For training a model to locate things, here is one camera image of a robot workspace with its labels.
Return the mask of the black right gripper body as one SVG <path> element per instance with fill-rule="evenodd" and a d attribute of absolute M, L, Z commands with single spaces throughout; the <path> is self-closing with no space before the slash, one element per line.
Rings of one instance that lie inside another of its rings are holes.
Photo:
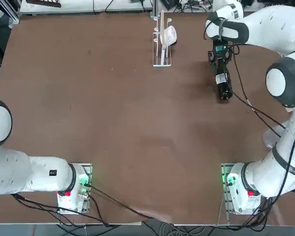
<path fill-rule="evenodd" d="M 214 40 L 212 42 L 212 50 L 216 53 L 216 58 L 223 58 L 223 50 L 229 48 L 229 42 L 225 40 Z"/>

